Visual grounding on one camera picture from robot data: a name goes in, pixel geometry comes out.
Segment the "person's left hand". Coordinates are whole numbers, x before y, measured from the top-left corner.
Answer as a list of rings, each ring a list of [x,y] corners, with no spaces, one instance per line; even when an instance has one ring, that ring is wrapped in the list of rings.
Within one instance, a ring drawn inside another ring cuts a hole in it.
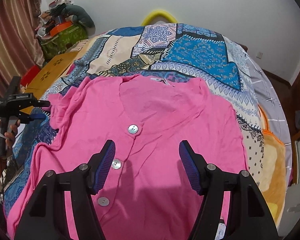
[[[10,126],[10,130],[4,134],[6,137],[6,145],[9,150],[12,149],[15,143],[15,137],[18,134],[18,127],[20,126],[20,120],[17,120],[15,124]]]

